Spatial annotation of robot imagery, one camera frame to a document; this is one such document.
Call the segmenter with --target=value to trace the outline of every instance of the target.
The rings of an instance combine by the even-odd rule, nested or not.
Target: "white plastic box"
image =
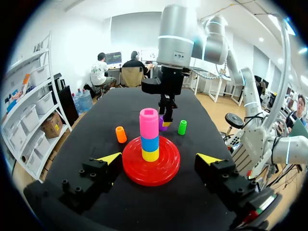
[[[30,105],[22,112],[20,116],[20,120],[28,132],[32,132],[33,129],[39,124],[39,117],[35,107],[35,104]]]
[[[46,114],[54,106],[51,93],[52,91],[48,92],[36,101],[35,105],[38,114]]]
[[[39,156],[45,156],[50,148],[50,144],[46,139],[45,133],[38,130],[33,136],[31,146],[34,148],[35,153]]]
[[[18,119],[7,131],[8,140],[11,142],[15,151],[18,152],[22,148],[24,142],[26,141],[26,134],[21,127],[21,121]]]
[[[30,73],[30,82],[31,84],[36,87],[37,85],[41,84],[45,80],[49,78],[49,65],[46,64],[39,68],[36,68]]]
[[[39,170],[39,166],[41,165],[41,159],[36,155],[33,148],[29,148],[30,157],[26,164],[26,166],[36,175]]]

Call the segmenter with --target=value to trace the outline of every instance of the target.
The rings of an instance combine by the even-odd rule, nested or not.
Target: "green cup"
[[[179,125],[178,134],[179,135],[185,135],[186,127],[187,127],[187,121],[181,120],[180,125]]]

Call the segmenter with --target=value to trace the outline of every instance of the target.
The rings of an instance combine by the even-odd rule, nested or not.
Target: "black shirt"
[[[294,125],[294,124],[293,124],[292,120],[290,119],[290,116],[292,116],[293,119],[296,120],[296,119],[297,119],[297,117],[296,117],[296,111],[291,112],[290,115],[289,115],[289,116],[287,117],[287,119],[285,120],[285,123],[286,123],[287,127],[288,127],[288,128],[293,128],[293,125]]]
[[[123,64],[122,67],[142,67],[143,68],[143,74],[147,75],[148,69],[144,66],[144,64],[138,60],[132,59],[127,61],[126,63]]]

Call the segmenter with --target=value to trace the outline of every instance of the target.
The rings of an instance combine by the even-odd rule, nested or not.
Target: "ceiling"
[[[99,21],[127,13],[161,12],[165,6],[173,3],[194,6],[199,19],[225,8],[219,14],[226,18],[234,33],[257,46],[278,68],[282,69],[282,64],[278,63],[278,59],[282,58],[280,31],[267,15],[254,15],[256,13],[278,13],[279,10],[271,5],[268,0],[255,0],[245,3],[249,1],[251,0],[155,0],[155,2],[149,4],[141,0],[50,0],[54,8]],[[260,37],[264,39],[264,42],[259,41]],[[308,86],[301,82],[300,76],[308,77],[308,63],[304,55],[298,54],[304,44],[293,35],[290,35],[290,44],[291,75],[293,76],[290,82],[307,94]]]

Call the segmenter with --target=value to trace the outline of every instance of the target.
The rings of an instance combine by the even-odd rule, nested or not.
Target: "purple cup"
[[[161,115],[159,117],[159,130],[160,131],[167,131],[168,127],[163,127],[163,122],[164,122],[164,119],[163,119],[163,115]]]

